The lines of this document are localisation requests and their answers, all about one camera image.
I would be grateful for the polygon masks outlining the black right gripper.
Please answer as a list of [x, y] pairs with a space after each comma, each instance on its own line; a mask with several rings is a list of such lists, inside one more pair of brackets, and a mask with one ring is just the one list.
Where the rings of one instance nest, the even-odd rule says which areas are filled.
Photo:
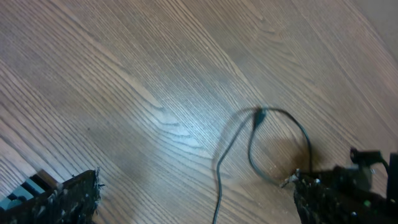
[[[353, 166], [335, 167], [332, 187], [339, 192], [354, 198], [363, 198], [371, 205], [379, 202], [385, 205], [397, 205], [397, 153], [390, 154], [386, 161], [381, 151], [359, 151], [352, 147], [349, 157]], [[386, 199], [371, 192], [373, 172], [371, 167], [382, 164], [387, 172]]]

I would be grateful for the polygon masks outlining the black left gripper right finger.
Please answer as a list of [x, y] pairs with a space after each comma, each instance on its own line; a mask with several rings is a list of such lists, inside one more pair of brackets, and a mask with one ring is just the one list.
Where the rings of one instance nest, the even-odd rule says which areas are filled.
[[397, 205], [371, 205], [345, 195], [332, 187], [334, 176], [333, 169], [313, 173], [297, 169], [280, 184], [295, 185], [294, 203], [302, 223], [397, 224]]

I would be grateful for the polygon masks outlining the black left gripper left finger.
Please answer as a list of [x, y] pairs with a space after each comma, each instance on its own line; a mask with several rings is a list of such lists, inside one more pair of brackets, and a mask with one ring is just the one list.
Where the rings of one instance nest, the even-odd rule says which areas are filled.
[[1, 211], [1, 223], [91, 224], [102, 186], [99, 170], [86, 170], [16, 207]]

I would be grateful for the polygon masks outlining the black usb cable long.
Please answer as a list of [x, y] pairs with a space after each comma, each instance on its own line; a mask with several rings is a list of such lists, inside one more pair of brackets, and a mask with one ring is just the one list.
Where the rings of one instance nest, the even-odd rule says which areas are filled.
[[216, 162], [215, 174], [216, 174], [216, 181], [217, 181], [218, 199], [217, 199], [215, 211], [213, 214], [212, 224], [217, 224], [218, 214], [220, 211], [222, 196], [223, 196], [221, 172], [220, 172], [221, 165], [222, 165], [224, 159], [226, 158], [226, 156], [228, 155], [229, 151], [232, 149], [232, 147], [233, 147], [235, 141], [237, 140], [238, 136], [240, 135], [241, 131], [243, 130], [243, 128], [245, 127], [245, 125], [248, 123], [248, 121], [250, 119], [252, 119], [252, 129], [251, 129], [251, 132], [249, 135], [249, 141], [248, 141], [249, 163], [250, 163], [252, 169], [254, 170], [254, 172], [259, 177], [261, 177], [263, 180], [265, 180], [267, 182], [272, 183], [273, 185], [277, 184], [277, 182], [274, 179], [272, 179], [270, 176], [266, 175], [262, 170], [260, 170], [260, 168], [255, 164], [253, 156], [252, 156], [252, 145], [253, 145], [254, 137], [256, 135], [256, 131], [260, 127], [260, 125], [263, 123], [265, 118], [267, 117], [267, 113], [271, 112], [271, 111], [284, 114], [286, 117], [288, 117], [288, 119], [290, 119], [292, 122], [294, 122], [297, 125], [297, 127], [301, 130], [301, 132], [305, 138], [305, 142], [307, 143], [308, 171], [309, 171], [309, 173], [313, 173], [313, 148], [312, 148], [312, 144], [310, 142], [309, 135], [308, 135], [307, 131], [305, 130], [305, 128], [288, 111], [286, 111], [282, 108], [274, 108], [274, 107], [268, 107], [268, 106], [254, 108], [254, 112], [247, 115], [245, 117], [245, 119], [241, 122], [241, 124], [237, 128], [236, 132], [234, 133], [231, 141], [229, 142], [227, 148], [224, 150], [221, 157]]

